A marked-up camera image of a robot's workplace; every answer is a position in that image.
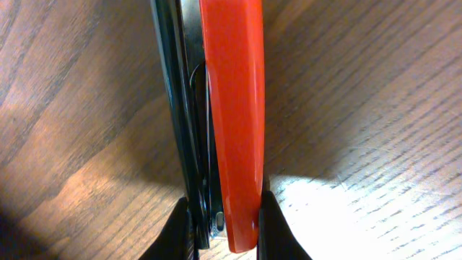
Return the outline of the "red and black stapler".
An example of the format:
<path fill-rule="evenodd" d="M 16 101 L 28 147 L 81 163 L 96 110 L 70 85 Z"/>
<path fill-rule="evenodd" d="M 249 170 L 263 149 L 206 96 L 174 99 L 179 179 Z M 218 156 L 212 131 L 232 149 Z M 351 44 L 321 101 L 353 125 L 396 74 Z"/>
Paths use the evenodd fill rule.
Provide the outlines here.
<path fill-rule="evenodd" d="M 186 186 L 186 252 L 226 232 L 256 247 L 263 189 L 263 10 L 251 0 L 152 0 L 152 16 Z"/>

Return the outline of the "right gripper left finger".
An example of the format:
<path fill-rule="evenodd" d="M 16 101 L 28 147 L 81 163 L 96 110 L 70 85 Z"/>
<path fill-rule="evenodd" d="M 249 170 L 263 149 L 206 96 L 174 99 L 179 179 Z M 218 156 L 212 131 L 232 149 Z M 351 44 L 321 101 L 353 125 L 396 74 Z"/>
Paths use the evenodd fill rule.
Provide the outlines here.
<path fill-rule="evenodd" d="M 139 260 L 197 260 L 193 221 L 188 200 L 178 200 L 155 242 Z"/>

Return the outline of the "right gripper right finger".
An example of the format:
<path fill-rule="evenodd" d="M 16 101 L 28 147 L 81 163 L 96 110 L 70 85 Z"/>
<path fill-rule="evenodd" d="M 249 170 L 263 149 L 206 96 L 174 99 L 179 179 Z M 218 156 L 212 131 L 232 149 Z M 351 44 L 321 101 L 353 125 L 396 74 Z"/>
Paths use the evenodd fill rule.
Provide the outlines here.
<path fill-rule="evenodd" d="M 258 224 L 258 260 L 312 260 L 294 237 L 271 191 L 262 193 Z"/>

